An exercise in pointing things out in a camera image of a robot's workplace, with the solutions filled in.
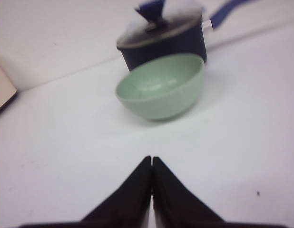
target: plastic toy bowl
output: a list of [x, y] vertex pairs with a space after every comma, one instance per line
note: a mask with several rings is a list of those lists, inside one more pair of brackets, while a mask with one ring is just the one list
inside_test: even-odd
[[116, 87], [121, 103], [150, 120], [174, 117], [197, 100], [203, 84], [204, 61], [183, 53], [160, 57], [132, 70]]

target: dark lid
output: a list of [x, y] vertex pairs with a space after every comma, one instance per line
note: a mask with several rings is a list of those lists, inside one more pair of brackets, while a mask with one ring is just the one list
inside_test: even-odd
[[[163, 0], [156, 0], [152, 4], [154, 5], [155, 2], [164, 3]], [[163, 19], [161, 16], [162, 9], [153, 8], [153, 15], [151, 17], [150, 15], [146, 15], [145, 6], [146, 4], [141, 5], [140, 9], [136, 9], [136, 11], [146, 18], [149, 23], [124, 33], [117, 40], [118, 49], [139, 48], [160, 42], [189, 30], [197, 23], [201, 23], [202, 20], [201, 11], [197, 9], [178, 12], [175, 15]], [[154, 16], [154, 12], [160, 12], [160, 14]]]

